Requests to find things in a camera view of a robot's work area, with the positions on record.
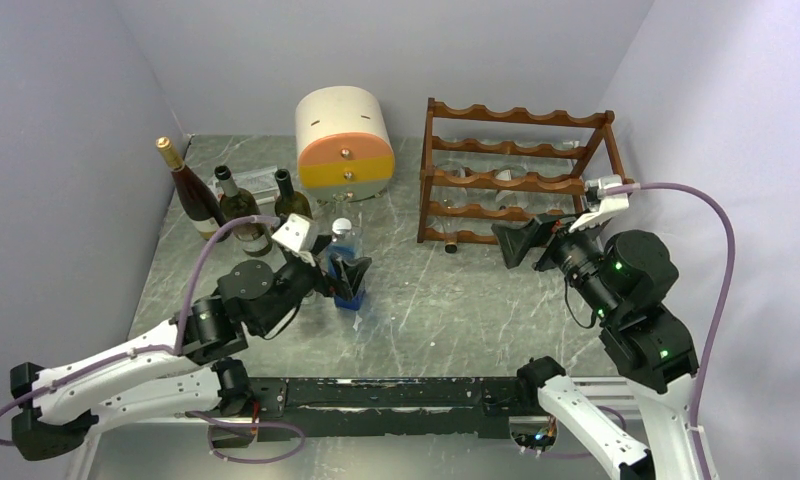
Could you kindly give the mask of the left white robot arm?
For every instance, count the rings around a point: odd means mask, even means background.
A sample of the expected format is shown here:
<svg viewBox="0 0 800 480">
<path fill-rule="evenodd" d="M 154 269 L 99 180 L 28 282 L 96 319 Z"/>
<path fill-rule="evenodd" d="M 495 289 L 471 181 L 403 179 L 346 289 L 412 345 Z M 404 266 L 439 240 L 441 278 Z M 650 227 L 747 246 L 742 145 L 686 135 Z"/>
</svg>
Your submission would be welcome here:
<svg viewBox="0 0 800 480">
<path fill-rule="evenodd" d="M 85 360 L 56 368 L 31 362 L 10 372 L 18 413 L 11 443 L 29 461 L 68 453 L 87 437 L 168 414 L 237 416 L 254 399 L 234 354 L 248 336 L 271 339 L 311 292 L 352 298 L 369 257 L 330 253 L 325 270 L 287 253 L 278 270 L 252 259 L 220 277 L 213 294 L 148 332 Z"/>
</svg>

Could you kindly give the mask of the dark green labelled wine bottle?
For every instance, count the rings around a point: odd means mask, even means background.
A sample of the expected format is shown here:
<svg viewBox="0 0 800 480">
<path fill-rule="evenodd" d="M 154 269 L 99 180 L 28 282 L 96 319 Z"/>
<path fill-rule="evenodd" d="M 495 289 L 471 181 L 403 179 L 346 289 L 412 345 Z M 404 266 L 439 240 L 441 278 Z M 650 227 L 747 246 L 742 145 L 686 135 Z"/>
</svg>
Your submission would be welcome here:
<svg viewBox="0 0 800 480">
<path fill-rule="evenodd" d="M 260 214 L 254 196 L 236 184 L 232 172 L 227 166 L 217 166 L 214 169 L 214 175 L 223 191 L 219 203 L 227 221 Z M 262 257 L 272 251 L 269 231 L 265 224 L 243 224 L 234 227 L 232 232 L 248 256 Z"/>
</svg>

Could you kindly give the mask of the clear glass bottle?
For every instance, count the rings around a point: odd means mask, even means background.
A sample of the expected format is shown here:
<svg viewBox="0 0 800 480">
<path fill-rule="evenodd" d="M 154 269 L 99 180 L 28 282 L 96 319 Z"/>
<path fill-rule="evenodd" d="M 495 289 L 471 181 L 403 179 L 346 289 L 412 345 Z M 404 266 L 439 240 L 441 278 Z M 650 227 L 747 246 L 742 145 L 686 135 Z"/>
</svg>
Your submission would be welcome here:
<svg viewBox="0 0 800 480">
<path fill-rule="evenodd" d="M 361 229 L 363 227 L 362 204 L 363 201 L 355 199 L 334 200 L 327 203 L 322 210 L 325 229 L 332 232 L 333 223 L 339 218 L 346 218 L 355 229 Z"/>
</svg>

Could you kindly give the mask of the dark gold-capped wine bottle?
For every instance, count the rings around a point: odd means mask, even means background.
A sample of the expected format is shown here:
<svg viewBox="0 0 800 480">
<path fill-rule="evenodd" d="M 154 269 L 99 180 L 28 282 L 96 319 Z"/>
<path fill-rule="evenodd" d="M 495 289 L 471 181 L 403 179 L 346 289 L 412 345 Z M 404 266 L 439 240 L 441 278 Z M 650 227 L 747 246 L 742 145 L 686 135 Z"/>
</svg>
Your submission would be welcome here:
<svg viewBox="0 0 800 480">
<path fill-rule="evenodd" d="M 175 191 L 185 214 L 206 241 L 225 223 L 217 197 L 185 163 L 171 139 L 159 137 L 156 148 L 170 170 Z"/>
</svg>

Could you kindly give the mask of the dark wine bottle white label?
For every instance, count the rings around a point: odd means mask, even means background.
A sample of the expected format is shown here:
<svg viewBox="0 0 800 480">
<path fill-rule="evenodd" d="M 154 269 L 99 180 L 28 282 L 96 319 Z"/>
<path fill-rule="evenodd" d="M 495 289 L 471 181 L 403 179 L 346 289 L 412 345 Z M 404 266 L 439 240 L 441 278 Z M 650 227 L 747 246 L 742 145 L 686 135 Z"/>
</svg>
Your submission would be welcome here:
<svg viewBox="0 0 800 480">
<path fill-rule="evenodd" d="M 302 192 L 294 188 L 290 172 L 287 169 L 278 169 L 275 171 L 274 179 L 279 190 L 274 203 L 275 214 L 286 217 L 296 214 L 313 219 L 310 203 Z"/>
</svg>

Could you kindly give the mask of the blue labelled clear bottle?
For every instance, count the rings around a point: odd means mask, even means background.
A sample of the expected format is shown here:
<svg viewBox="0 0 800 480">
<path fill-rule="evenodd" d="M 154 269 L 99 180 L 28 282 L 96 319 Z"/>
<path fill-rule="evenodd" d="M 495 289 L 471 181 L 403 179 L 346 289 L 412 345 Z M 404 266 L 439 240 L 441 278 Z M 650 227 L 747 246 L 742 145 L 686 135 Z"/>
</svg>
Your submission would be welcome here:
<svg viewBox="0 0 800 480">
<path fill-rule="evenodd" d="M 362 231 L 361 229 L 355 229 L 348 219 L 337 219 L 333 223 L 332 228 L 333 231 L 331 234 L 333 235 L 333 240 L 327 248 L 327 272 L 329 275 L 331 275 L 329 264 L 330 254 L 340 254 L 342 257 L 347 259 L 353 259 L 361 257 L 360 253 L 362 250 Z M 366 287 L 364 293 L 353 301 L 345 302 L 337 299 L 334 295 L 333 301 L 335 306 L 338 308 L 350 311 L 359 311 L 363 305 L 365 293 Z"/>
</svg>

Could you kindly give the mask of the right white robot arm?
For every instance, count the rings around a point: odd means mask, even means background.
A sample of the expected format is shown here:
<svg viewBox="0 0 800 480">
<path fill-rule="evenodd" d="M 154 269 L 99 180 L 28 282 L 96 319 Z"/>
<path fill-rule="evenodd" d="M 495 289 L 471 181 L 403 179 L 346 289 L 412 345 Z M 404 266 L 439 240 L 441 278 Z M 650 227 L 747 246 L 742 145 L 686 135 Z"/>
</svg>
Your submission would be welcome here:
<svg viewBox="0 0 800 480">
<path fill-rule="evenodd" d="M 578 218 L 539 215 L 522 227 L 493 225 L 509 268 L 542 246 L 537 271 L 556 269 L 592 309 L 604 350 L 626 380 L 648 436 L 642 443 L 608 418 L 550 357 L 517 372 L 515 398 L 563 426 L 611 479 L 711 479 L 703 433 L 693 414 L 699 362 L 684 323 L 663 304 L 679 277 L 660 238 L 627 230 L 598 246 Z"/>
</svg>

